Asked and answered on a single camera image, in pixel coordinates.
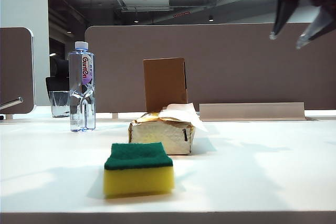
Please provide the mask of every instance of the water bottle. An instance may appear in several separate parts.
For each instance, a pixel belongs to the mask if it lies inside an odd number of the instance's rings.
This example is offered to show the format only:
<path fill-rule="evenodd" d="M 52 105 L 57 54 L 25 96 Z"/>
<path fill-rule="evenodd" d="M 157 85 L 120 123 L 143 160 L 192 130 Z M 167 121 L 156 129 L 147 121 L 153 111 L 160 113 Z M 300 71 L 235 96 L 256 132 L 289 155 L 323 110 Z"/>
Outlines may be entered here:
<path fill-rule="evenodd" d="M 70 128 L 73 132 L 96 128 L 95 55 L 87 42 L 77 41 L 69 53 Z"/>

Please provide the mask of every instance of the white desk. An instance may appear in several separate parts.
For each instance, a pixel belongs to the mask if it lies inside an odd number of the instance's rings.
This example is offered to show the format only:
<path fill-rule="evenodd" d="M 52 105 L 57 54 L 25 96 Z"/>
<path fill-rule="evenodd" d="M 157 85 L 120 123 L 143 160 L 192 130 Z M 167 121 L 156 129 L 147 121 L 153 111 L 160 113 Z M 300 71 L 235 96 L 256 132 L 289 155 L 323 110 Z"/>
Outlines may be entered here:
<path fill-rule="evenodd" d="M 130 120 L 73 133 L 41 111 L 0 122 L 3 224 L 336 223 L 335 116 L 205 123 L 192 155 L 172 156 L 171 194 L 104 199 L 103 165 Z"/>

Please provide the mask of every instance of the white wall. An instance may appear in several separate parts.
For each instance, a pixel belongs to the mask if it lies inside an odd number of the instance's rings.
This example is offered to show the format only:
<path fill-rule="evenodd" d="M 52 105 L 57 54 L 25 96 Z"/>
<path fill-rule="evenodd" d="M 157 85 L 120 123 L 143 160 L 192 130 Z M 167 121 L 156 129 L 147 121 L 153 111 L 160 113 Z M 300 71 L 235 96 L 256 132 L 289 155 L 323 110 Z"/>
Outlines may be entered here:
<path fill-rule="evenodd" d="M 48 0 L 1 0 L 0 9 L 1 27 L 27 27 L 33 32 L 36 103 L 48 105 Z"/>

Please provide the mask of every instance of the yellow sponge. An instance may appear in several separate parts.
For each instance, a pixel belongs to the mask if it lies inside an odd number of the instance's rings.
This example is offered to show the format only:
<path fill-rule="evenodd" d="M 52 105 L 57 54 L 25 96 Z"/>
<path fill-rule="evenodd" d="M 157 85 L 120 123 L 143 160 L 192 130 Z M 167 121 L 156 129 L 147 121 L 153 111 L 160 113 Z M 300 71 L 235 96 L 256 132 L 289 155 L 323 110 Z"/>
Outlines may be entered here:
<path fill-rule="evenodd" d="M 173 161 L 161 143 L 112 145 L 104 165 L 107 197 L 163 194 L 173 187 Z"/>

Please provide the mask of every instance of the gray partition panel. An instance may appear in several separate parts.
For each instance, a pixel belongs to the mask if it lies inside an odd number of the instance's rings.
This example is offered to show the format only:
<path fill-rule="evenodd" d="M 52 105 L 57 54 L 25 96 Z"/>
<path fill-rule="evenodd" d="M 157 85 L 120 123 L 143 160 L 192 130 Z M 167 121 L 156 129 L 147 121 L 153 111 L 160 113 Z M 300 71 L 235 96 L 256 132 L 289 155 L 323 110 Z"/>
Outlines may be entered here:
<path fill-rule="evenodd" d="M 0 104 L 18 97 L 23 103 L 0 114 L 24 114 L 35 105 L 33 35 L 24 27 L 0 28 Z"/>
<path fill-rule="evenodd" d="M 272 24 L 94 26 L 97 111 L 145 111 L 143 59 L 185 58 L 188 102 L 304 102 L 336 109 L 335 32 L 300 50 L 308 24 L 287 24 L 269 40 Z"/>

